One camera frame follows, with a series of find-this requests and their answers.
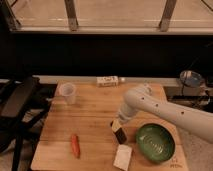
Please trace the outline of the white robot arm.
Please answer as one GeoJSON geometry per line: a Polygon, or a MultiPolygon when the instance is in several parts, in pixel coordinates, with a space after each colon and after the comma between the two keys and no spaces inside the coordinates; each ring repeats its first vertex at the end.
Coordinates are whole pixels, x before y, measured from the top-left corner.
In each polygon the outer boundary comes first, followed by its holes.
{"type": "Polygon", "coordinates": [[[113,127],[129,122],[139,111],[154,114],[213,144],[213,113],[157,99],[148,84],[140,84],[124,93],[113,127]]]}

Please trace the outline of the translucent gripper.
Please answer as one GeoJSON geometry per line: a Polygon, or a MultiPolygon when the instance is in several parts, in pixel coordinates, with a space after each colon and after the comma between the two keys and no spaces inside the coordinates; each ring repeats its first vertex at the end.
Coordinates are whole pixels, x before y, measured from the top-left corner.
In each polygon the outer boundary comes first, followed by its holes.
{"type": "Polygon", "coordinates": [[[117,132],[120,128],[120,124],[126,124],[129,121],[129,118],[123,115],[122,113],[119,113],[117,115],[118,120],[114,120],[111,122],[111,128],[113,132],[117,132]]]}

